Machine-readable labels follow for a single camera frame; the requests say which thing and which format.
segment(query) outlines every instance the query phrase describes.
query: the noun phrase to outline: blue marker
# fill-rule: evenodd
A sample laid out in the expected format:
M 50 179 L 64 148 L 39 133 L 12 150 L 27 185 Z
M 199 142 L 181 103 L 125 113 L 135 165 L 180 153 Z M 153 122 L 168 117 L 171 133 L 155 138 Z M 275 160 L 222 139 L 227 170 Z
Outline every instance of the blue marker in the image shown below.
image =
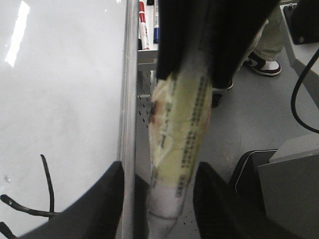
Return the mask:
M 154 43 L 159 42 L 160 34 L 159 0 L 154 0 Z

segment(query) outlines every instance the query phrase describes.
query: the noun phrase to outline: black wire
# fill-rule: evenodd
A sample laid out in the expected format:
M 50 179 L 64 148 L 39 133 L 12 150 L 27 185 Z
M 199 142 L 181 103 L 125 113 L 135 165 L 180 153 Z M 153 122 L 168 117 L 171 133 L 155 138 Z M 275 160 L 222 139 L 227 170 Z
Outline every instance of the black wire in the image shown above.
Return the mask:
M 39 211 L 39 210 L 34 210 L 34 209 L 24 207 L 6 194 L 1 195 L 0 199 L 1 199 L 1 201 L 3 201 L 5 204 L 9 205 L 13 209 L 16 209 L 17 211 L 20 211 L 20 212 L 28 213 L 28 214 L 33 215 L 33 216 L 54 217 L 54 216 L 57 216 L 59 214 L 59 213 L 55 213 L 55 212 L 45 212 L 45 211 Z
M 4 223 L 0 222 L 0 233 L 2 233 L 8 239 L 17 238 L 10 230 L 10 228 Z
M 299 91 L 299 88 L 302 84 L 302 82 L 304 81 L 306 75 L 308 74 L 309 70 L 311 69 L 311 67 L 314 65 L 314 63 L 318 60 L 319 58 L 319 49 L 317 50 L 317 52 L 314 54 L 314 56 L 311 58 L 311 60 L 309 61 L 309 63 L 307 64 L 307 66 L 304 68 L 303 72 L 301 73 L 301 75 L 299 76 L 299 79 L 297 80 L 297 83 L 295 85 L 293 94 L 291 96 L 291 111 L 293 113 L 293 116 L 295 117 L 295 119 L 297 120 L 297 122 L 303 126 L 304 128 L 315 132 L 315 133 L 319 133 L 318 129 L 312 128 L 309 125 L 307 125 L 306 123 L 304 123 L 298 116 L 297 111 L 296 111 L 296 98 L 297 98 L 297 93 Z
M 48 167 L 48 164 L 46 162 L 46 159 L 45 159 L 44 155 L 41 154 L 40 156 L 42 158 L 42 163 L 43 163 L 43 167 L 44 167 L 45 177 L 46 177 L 46 181 L 48 183 L 48 188 L 49 188 L 50 212 L 53 213 L 54 212 L 54 191 L 53 191 L 51 176 L 50 176 L 50 173 L 49 173 L 49 167 Z

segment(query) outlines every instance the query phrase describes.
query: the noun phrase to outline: whiteboard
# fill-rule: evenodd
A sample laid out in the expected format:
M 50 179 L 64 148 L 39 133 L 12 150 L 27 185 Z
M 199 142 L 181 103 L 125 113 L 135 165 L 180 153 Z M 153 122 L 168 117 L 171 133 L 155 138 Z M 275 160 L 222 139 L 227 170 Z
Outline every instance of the whiteboard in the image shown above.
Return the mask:
M 0 194 L 55 210 L 84 194 L 117 159 L 124 0 L 0 1 Z M 16 236 L 45 218 L 0 202 Z

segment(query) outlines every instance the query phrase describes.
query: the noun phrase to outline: brown and white sneaker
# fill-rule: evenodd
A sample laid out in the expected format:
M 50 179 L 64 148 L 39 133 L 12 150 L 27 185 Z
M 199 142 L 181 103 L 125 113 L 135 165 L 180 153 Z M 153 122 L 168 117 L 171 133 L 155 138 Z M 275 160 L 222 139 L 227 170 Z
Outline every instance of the brown and white sneaker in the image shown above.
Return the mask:
M 244 64 L 263 76 L 277 76 L 281 72 L 281 66 L 277 61 L 265 61 L 253 52 Z

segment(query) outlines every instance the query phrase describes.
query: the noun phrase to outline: khaki pants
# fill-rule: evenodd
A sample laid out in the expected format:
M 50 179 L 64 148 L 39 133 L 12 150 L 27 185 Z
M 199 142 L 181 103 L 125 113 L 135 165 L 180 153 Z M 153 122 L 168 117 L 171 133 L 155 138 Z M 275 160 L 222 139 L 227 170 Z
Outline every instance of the khaki pants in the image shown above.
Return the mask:
M 296 1 L 281 0 L 280 4 L 289 4 L 292 2 Z M 282 15 L 279 6 L 277 6 L 256 34 L 251 47 L 247 50 L 245 58 L 247 58 L 251 52 L 254 52 L 257 56 L 266 61 L 275 61 L 277 59 L 278 54 L 284 47 L 284 42 L 279 29 L 281 20 Z

